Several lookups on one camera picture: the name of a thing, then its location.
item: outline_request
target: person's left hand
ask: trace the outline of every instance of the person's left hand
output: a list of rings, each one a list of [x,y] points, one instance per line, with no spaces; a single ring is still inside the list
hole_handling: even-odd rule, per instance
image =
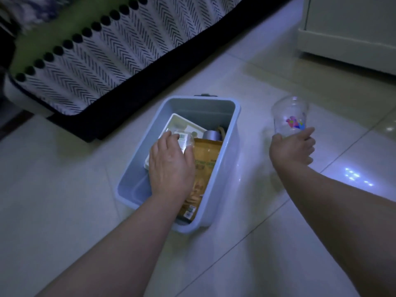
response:
[[[184,201],[194,185],[195,159],[192,146],[183,155],[178,139],[168,131],[151,147],[148,172],[153,195]]]

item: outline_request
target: forearm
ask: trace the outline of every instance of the forearm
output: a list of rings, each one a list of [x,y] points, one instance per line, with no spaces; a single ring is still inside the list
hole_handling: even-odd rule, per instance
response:
[[[396,277],[396,203],[303,164],[277,171],[296,207],[359,292],[386,295]]]
[[[181,205],[150,197],[39,296],[142,296]]]

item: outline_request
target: floral fabric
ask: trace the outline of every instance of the floral fabric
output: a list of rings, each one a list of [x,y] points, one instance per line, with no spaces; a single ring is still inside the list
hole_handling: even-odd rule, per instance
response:
[[[62,7],[74,0],[0,0],[22,29],[56,19]]]

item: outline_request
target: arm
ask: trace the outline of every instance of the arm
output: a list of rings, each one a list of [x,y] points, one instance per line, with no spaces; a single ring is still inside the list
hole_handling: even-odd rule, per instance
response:
[[[38,296],[143,296],[195,175],[191,148],[165,133],[150,150],[152,196]]]
[[[270,157],[294,204],[361,296],[396,296],[396,203],[310,169],[313,128],[272,139]]]

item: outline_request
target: tile floor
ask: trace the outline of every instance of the tile floor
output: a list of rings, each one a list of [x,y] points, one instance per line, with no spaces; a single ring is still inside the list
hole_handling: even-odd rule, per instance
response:
[[[302,6],[292,0],[240,35],[103,142],[38,116],[3,140],[0,295],[34,295],[130,215],[114,189],[161,101],[210,93],[241,103],[239,159],[215,222],[170,233],[146,296],[357,296],[276,178],[270,108],[307,98],[312,167],[396,200],[396,78],[301,54]]]

